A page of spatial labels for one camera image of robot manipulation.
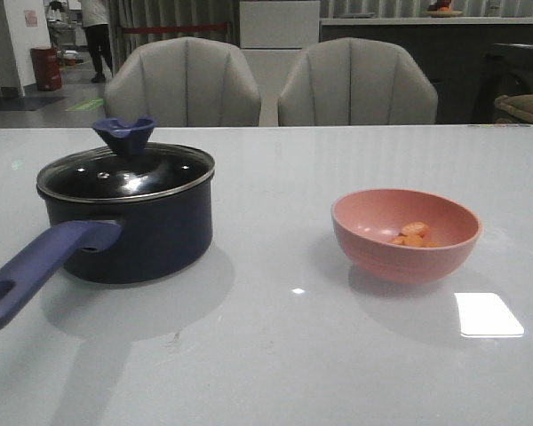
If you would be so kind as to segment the grey upholstered chair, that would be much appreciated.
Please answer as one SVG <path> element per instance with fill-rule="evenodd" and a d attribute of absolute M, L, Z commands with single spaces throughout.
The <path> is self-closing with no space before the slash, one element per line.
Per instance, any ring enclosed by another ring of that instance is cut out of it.
<path fill-rule="evenodd" d="M 162 127 L 251 127 L 261 95 L 243 52 L 230 43 L 181 37 L 135 49 L 106 85 L 105 114 Z"/>
<path fill-rule="evenodd" d="M 277 100 L 280 126 L 434 124 L 438 95 L 401 46 L 345 37 L 292 62 Z"/>

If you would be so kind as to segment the dark counter sideboard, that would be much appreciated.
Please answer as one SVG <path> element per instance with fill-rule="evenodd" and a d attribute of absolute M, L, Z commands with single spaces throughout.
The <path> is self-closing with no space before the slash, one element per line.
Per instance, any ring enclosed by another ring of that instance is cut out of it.
<path fill-rule="evenodd" d="M 398 44 L 438 92 L 436 122 L 473 121 L 486 56 L 496 44 L 533 44 L 533 18 L 322 19 L 320 39 L 355 37 Z"/>

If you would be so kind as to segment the person in background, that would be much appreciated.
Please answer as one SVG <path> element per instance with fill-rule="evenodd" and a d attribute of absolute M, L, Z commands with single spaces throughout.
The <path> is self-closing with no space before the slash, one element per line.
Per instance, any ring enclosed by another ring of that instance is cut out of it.
<path fill-rule="evenodd" d="M 80 4 L 87 48 L 95 71 L 91 82 L 104 83 L 107 78 L 102 61 L 105 61 L 109 70 L 113 71 L 107 1 L 82 0 Z"/>

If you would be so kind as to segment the pink bowl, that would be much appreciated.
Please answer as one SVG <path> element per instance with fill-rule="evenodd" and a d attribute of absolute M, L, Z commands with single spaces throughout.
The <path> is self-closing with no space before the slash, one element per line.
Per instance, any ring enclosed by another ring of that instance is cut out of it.
<path fill-rule="evenodd" d="M 479 218 L 466 207 L 431 193 L 369 189 L 337 199 L 331 215 L 338 244 L 363 271 L 402 284 L 444 278 L 459 268 L 481 234 Z M 389 244 L 403 226 L 422 221 L 434 248 Z"/>

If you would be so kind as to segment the orange ham slices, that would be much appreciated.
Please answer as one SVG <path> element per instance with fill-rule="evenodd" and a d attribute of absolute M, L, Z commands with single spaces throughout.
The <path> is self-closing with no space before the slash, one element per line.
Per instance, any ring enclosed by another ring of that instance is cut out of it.
<path fill-rule="evenodd" d="M 439 247 L 440 244 L 433 241 L 429 236 L 430 230 L 430 225 L 425 222 L 410 222 L 403 226 L 397 235 L 390 239 L 388 243 L 411 248 Z"/>

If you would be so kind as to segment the red barrier belt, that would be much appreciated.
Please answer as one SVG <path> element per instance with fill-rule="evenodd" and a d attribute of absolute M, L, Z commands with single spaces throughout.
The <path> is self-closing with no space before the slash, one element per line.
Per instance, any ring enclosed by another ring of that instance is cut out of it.
<path fill-rule="evenodd" d="M 226 33 L 229 30 L 229 23 L 203 24 L 190 26 L 172 26 L 172 27 L 145 27 L 145 28 L 124 28 L 121 31 L 124 34 L 143 35 L 143 34 L 176 34 L 176 33 L 195 33 L 205 31 L 219 31 Z"/>

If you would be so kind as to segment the white cabinet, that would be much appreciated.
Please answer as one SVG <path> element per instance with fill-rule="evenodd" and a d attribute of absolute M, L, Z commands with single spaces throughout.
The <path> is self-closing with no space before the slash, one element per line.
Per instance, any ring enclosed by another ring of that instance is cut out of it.
<path fill-rule="evenodd" d="M 259 86 L 259 124 L 278 123 L 277 99 L 301 49 L 319 40 L 319 1 L 241 1 L 240 47 Z"/>

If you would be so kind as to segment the red trash bin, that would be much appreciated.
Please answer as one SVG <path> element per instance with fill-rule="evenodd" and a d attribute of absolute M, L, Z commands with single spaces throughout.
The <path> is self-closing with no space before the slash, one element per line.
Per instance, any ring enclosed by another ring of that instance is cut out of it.
<path fill-rule="evenodd" d="M 53 47 L 35 47 L 30 56 L 39 91 L 56 91 L 62 88 L 57 52 Z"/>

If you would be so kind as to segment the fruit plate on counter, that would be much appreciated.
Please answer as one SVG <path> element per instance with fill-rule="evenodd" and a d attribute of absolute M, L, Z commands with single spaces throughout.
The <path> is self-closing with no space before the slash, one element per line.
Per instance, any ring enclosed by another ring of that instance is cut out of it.
<path fill-rule="evenodd" d="M 454 18 L 462 15 L 462 11 L 454 10 L 451 0 L 436 0 L 426 8 L 426 15 L 431 18 Z"/>

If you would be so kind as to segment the glass lid with blue knob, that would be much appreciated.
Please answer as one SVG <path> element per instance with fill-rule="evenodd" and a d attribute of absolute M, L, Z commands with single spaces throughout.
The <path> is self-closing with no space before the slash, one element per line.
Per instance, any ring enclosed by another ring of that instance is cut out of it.
<path fill-rule="evenodd" d="M 147 201 L 186 191 L 214 173 L 214 159 L 201 149 L 151 142 L 153 118 L 106 118 L 92 129 L 105 145 L 46 165 L 36 178 L 41 193 L 81 203 Z"/>

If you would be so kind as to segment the dark blue saucepan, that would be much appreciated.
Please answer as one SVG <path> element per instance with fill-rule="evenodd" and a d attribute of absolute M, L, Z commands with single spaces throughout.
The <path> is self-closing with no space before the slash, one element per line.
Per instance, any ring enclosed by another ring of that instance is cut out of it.
<path fill-rule="evenodd" d="M 50 225 L 0 269 L 0 329 L 59 269 L 129 284 L 178 272 L 212 239 L 211 180 L 147 201 L 81 203 L 41 193 Z"/>

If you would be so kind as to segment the dark side table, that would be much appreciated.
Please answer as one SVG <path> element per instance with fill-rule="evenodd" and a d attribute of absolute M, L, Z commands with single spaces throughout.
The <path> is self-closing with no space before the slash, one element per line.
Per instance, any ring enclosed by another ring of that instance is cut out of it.
<path fill-rule="evenodd" d="M 471 122 L 488 123 L 496 117 L 494 100 L 533 94 L 533 44 L 494 43 L 485 56 Z"/>

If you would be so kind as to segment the left grey upholstered chair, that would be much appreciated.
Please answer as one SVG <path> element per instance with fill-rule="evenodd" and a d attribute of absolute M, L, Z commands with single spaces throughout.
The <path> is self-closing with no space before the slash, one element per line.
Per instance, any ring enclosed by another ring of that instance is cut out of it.
<path fill-rule="evenodd" d="M 251 127 L 261 95 L 243 52 L 230 43 L 181 37 L 135 49 L 106 85 L 105 114 L 162 127 Z"/>

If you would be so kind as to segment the beige sofa cushion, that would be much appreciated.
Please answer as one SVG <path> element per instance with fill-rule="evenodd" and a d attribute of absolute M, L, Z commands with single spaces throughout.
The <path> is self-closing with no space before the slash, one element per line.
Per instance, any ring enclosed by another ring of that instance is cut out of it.
<path fill-rule="evenodd" d="M 494 108 L 494 119 L 498 123 L 533 124 L 533 94 L 497 97 Z"/>

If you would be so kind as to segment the right grey upholstered chair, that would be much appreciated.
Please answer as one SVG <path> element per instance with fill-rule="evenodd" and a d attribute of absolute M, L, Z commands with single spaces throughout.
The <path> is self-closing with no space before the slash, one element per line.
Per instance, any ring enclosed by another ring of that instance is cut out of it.
<path fill-rule="evenodd" d="M 438 95 L 401 46 L 345 37 L 292 62 L 277 100 L 280 126 L 434 124 Z"/>

